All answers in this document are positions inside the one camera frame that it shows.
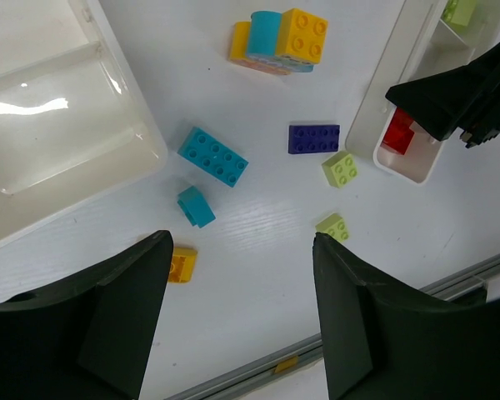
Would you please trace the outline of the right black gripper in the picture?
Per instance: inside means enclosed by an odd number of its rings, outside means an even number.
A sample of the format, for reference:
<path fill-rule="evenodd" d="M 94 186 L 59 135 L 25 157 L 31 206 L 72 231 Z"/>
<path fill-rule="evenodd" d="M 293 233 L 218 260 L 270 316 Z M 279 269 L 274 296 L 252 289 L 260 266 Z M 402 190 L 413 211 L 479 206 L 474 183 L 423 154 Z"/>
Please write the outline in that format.
<path fill-rule="evenodd" d="M 466 66 L 390 87 L 385 98 L 432 138 L 457 128 L 467 148 L 500 134 L 500 42 Z"/>

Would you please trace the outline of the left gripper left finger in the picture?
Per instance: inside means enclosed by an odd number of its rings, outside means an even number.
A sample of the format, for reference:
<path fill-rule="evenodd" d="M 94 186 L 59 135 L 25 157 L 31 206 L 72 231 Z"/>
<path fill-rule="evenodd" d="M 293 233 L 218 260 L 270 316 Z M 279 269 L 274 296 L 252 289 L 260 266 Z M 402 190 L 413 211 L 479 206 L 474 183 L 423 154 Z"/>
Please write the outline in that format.
<path fill-rule="evenodd" d="M 136 399 L 173 255 L 157 231 L 0 302 L 0 399 Z"/>

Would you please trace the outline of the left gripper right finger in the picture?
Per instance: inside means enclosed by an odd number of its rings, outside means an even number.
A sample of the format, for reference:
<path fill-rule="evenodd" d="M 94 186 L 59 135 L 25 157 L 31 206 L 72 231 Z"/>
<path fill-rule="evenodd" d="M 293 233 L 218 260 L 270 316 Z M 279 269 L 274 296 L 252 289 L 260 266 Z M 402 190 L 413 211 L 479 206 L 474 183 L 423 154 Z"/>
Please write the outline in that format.
<path fill-rule="evenodd" d="M 500 399 L 500 298 L 432 297 L 325 233 L 312 259 L 331 399 Z"/>

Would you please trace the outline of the red sloped lego brick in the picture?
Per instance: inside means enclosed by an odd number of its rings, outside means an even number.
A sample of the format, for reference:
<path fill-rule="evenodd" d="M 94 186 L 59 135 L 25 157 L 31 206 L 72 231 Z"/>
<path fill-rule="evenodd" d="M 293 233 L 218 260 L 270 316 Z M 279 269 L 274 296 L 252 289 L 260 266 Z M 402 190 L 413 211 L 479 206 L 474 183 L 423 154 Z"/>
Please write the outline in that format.
<path fill-rule="evenodd" d="M 412 117 L 401 108 L 397 108 L 382 139 L 381 147 L 392 153 L 404 155 L 413 140 L 413 123 Z"/>

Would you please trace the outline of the pale green lego brick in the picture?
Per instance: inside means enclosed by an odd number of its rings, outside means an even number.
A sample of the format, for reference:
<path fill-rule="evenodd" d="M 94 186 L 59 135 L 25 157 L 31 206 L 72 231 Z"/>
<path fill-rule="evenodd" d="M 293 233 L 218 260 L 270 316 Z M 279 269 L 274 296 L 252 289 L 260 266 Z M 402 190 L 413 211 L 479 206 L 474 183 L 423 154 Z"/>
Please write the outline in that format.
<path fill-rule="evenodd" d="M 477 0 L 448 0 L 442 12 L 442 20 L 455 27 L 467 27 L 477 2 Z"/>

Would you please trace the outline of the lime green lego brick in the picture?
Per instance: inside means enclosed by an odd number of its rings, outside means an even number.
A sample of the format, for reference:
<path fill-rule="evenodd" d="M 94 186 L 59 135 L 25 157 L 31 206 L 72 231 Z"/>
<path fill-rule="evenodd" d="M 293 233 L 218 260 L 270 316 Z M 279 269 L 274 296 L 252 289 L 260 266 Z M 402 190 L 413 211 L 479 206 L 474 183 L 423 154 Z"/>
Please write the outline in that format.
<path fill-rule="evenodd" d="M 329 185 L 335 188 L 342 188 L 358 175 L 353 156 L 346 151 L 338 152 L 326 160 L 322 170 Z"/>
<path fill-rule="evenodd" d="M 333 213 L 316 225 L 318 233 L 326 233 L 339 243 L 349 239 L 349 231 L 344 219 L 337 213 Z"/>

